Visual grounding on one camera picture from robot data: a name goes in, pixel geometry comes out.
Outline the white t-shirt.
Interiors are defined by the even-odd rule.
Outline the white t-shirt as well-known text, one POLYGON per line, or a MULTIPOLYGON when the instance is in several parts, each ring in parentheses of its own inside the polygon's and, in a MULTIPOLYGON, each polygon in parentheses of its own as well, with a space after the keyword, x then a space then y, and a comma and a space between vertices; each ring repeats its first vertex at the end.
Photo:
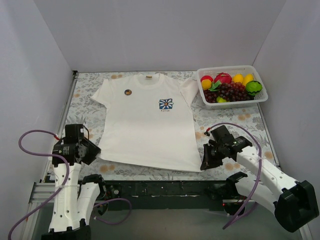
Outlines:
POLYGON ((92 100, 106 108, 99 141, 102 160, 157 169, 199 172, 201 166, 191 104, 193 79, 157 73, 105 79, 92 100))

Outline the round brooch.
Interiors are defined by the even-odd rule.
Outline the round brooch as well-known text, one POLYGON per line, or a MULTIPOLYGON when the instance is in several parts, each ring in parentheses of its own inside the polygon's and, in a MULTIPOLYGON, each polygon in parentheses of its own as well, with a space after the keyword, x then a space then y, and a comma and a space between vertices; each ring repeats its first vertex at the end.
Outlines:
POLYGON ((130 89, 126 89, 126 90, 124 91, 124 94, 125 94, 126 96, 130 96, 130 95, 132 94, 132 91, 131 91, 130 89))

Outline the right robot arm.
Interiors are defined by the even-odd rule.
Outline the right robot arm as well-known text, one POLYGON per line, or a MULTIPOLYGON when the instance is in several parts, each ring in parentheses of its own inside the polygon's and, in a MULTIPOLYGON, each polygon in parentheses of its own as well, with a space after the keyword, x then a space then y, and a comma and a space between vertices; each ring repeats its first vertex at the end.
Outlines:
POLYGON ((234 137, 222 123, 209 127, 204 144, 202 171, 217 168, 229 158, 247 168, 255 179, 237 172, 222 187, 232 199, 244 196, 272 212, 288 232, 295 232, 320 214, 315 189, 308 181, 298 181, 262 158, 262 149, 243 136, 234 137))

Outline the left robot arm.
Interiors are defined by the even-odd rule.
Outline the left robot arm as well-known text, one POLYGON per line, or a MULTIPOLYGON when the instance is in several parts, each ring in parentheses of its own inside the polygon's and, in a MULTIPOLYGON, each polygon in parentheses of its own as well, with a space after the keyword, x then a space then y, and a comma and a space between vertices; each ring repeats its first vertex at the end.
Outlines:
POLYGON ((83 164, 91 164, 101 152, 89 139, 89 130, 83 124, 68 124, 65 135, 53 147, 52 164, 55 190, 52 218, 43 240, 90 240, 89 226, 96 200, 106 196, 106 187, 100 174, 83 178, 79 174, 83 164))

